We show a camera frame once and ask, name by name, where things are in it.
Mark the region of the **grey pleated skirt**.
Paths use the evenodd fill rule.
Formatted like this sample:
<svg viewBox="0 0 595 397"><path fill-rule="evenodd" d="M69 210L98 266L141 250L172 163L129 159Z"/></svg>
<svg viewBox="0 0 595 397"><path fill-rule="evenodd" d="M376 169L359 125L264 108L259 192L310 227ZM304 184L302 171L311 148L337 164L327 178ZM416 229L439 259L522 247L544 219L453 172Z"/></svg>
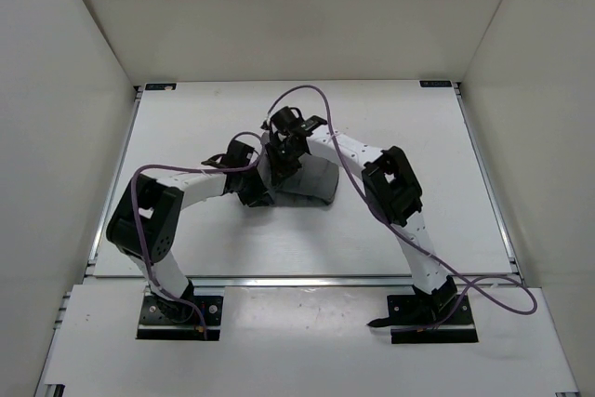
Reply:
<svg viewBox="0 0 595 397"><path fill-rule="evenodd" d="M271 159L264 152L258 173L272 199L273 206L319 207L333 204L339 184L339 169L329 161L309 154L299 159L301 168L277 186L272 184Z"/></svg>

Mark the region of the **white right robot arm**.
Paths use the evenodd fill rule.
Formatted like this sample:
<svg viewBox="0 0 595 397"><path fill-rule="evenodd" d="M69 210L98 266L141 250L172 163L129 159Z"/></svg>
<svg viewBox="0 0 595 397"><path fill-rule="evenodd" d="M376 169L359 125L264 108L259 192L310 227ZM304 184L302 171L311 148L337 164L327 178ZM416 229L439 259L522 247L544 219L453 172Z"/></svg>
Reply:
<svg viewBox="0 0 595 397"><path fill-rule="evenodd" d="M363 184L363 198L373 216L396 232L412 275L417 314L428 323L440 322L456 298L456 286L436 258L422 214L422 189L403 150L369 146L328 125L313 131L271 129L268 137L275 174L308 154L342 167Z"/></svg>

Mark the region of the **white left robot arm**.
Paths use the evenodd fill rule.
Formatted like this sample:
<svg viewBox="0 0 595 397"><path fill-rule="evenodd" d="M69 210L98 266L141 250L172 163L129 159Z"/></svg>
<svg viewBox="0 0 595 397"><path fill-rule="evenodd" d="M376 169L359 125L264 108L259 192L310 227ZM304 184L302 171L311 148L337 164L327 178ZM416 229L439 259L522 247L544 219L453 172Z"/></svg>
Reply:
<svg viewBox="0 0 595 397"><path fill-rule="evenodd" d="M258 162L251 152L217 154L199 168L144 165L129 181L106 237L139 267L160 311L174 323L206 326L192 281L171 253L181 211L226 194L237 195L245 206L272 205Z"/></svg>

